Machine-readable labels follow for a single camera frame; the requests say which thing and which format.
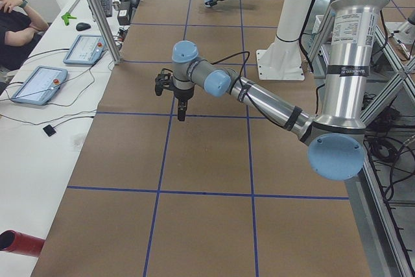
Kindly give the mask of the black flat box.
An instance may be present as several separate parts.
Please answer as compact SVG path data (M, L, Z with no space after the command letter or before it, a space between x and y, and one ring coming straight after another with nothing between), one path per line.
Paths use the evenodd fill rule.
M130 24L132 15L132 5L129 1L122 1L119 5L117 13L117 20L120 26L126 26Z

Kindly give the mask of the orange black adapter board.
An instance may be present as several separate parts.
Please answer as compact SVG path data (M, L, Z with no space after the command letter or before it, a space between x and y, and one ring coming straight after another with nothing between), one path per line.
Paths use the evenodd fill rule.
M124 41L126 38L126 35L128 34L128 29L125 29L124 27L119 28L117 37L120 41Z

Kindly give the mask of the black keyboard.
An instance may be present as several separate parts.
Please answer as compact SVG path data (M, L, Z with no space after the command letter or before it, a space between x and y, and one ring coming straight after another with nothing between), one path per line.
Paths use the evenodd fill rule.
M112 17L112 0L99 0L106 17Z

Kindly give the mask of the far blue teach pendant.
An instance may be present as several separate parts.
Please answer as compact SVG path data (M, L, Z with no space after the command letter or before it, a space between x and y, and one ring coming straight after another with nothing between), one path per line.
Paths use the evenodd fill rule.
M63 59L64 64L90 66L95 64L106 49L99 35L79 34Z

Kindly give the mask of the blue teach pendant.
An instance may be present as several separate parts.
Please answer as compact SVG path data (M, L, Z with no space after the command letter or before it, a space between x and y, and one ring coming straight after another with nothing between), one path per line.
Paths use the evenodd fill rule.
M95 64L106 49L99 35L79 34L63 59L64 64L90 66Z
M67 76L66 69L38 66L10 99L16 103L45 105L54 97Z

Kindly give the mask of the black computer mouse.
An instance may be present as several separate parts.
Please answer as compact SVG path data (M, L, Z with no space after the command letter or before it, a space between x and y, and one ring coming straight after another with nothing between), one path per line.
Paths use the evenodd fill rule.
M91 28L91 25L89 23L80 22L80 23L77 23L77 25L76 25L76 30L77 31L88 30L90 28Z

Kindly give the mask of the small black square pad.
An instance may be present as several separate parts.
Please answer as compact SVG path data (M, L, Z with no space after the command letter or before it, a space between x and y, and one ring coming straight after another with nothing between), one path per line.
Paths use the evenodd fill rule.
M42 130L46 133L46 135L48 137L53 136L54 134L56 134L56 130L52 125L46 125L42 128Z

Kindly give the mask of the near blue teach pendant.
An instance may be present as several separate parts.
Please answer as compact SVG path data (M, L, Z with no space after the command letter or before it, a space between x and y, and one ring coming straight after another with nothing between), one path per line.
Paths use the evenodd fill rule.
M10 99L16 103L45 105L54 97L67 76L66 69L38 66Z

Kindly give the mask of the green plastic clamp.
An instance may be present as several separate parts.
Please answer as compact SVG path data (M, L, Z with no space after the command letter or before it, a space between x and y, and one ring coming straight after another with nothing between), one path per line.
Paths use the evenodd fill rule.
M77 17L73 16L70 12L66 12L65 14L63 14L61 16L61 18L62 18L65 26L69 26L70 21L72 19L77 19Z

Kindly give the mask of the person in black shirt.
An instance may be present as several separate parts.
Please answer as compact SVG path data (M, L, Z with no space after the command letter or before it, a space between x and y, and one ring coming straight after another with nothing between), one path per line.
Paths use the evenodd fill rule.
M19 69L49 28L26 0L1 0L1 67Z

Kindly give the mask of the red cylinder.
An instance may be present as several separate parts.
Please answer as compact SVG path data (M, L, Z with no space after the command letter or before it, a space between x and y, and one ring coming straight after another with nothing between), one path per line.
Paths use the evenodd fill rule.
M45 240L14 230L1 234L1 251L38 258Z

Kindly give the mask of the white pedestal column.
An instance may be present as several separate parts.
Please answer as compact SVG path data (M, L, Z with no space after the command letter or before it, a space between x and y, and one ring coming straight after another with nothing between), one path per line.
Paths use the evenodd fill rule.
M312 2L284 0L274 42L267 49L256 51L261 80L304 80L300 37Z

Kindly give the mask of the aluminium frame post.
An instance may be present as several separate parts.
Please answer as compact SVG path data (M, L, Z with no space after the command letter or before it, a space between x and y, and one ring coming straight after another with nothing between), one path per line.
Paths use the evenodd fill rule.
M91 8L93 17L97 22L100 33L104 38L104 41L106 42L112 60L115 65L118 65L121 61L121 54L115 43L111 28L107 22L104 10L101 6L101 2L99 0L87 0L87 2L89 7Z

